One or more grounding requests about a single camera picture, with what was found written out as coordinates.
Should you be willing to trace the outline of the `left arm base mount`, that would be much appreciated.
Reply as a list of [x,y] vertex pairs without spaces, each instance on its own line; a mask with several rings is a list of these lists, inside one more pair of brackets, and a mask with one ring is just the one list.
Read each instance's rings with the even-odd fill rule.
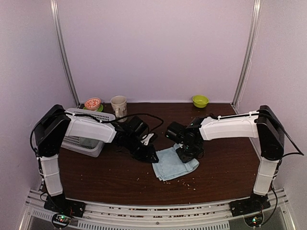
[[67,199],[64,193],[56,196],[46,194],[44,209],[54,212],[51,223],[55,228],[66,228],[73,218],[83,217],[86,207],[84,202]]

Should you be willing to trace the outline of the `green panda towel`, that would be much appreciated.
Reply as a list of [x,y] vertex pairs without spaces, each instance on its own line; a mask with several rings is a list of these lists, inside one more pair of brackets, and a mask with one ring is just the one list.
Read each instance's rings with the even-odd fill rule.
[[87,148],[95,148],[99,144],[99,140],[80,137],[80,144]]

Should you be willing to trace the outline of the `white plastic basket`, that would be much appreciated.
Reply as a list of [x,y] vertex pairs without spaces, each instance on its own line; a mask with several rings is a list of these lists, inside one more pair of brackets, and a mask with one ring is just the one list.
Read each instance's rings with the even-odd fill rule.
[[[61,147],[91,157],[98,157],[106,143],[111,143],[116,135],[115,127],[110,123],[113,114],[69,108],[66,115],[71,119]],[[80,137],[99,140],[95,148],[80,144]]]

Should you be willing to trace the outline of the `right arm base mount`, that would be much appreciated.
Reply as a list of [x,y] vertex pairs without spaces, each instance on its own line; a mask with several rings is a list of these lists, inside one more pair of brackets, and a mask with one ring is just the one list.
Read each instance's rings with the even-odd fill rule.
[[264,223],[263,210],[270,208],[268,195],[256,195],[235,200],[229,203],[232,217],[243,216],[244,222],[252,228],[260,227]]

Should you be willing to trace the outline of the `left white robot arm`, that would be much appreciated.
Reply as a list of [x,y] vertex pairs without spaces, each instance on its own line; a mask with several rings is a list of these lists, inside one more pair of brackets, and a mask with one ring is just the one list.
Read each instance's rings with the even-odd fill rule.
[[33,127],[30,147],[39,164],[50,204],[59,213],[69,209],[59,173],[59,150],[65,137],[76,136],[114,143],[127,149],[132,157],[146,163],[158,163],[159,159],[151,141],[153,132],[141,119],[142,113],[128,115],[128,122],[121,118],[101,120],[92,114],[69,112],[62,105],[54,105]]

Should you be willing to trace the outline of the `light blue towel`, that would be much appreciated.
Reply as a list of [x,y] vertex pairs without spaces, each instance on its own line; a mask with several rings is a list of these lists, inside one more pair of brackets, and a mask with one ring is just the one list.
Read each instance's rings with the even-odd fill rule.
[[169,181],[187,175],[195,171],[199,166],[197,159],[192,159],[188,163],[183,163],[176,153],[181,144],[174,144],[172,147],[159,150],[156,155],[158,163],[153,163],[153,171],[160,181]]

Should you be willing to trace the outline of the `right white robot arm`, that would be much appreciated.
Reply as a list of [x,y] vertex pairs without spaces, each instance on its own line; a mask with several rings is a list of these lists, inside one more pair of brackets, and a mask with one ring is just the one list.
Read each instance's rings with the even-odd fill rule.
[[278,165],[284,154],[282,125],[270,107],[263,105],[257,111],[229,116],[196,117],[187,126],[173,122],[168,138],[181,147],[179,158],[188,162],[204,152],[204,141],[221,138],[257,138],[261,159],[253,187],[253,196],[246,200],[249,211],[257,211],[264,204]]

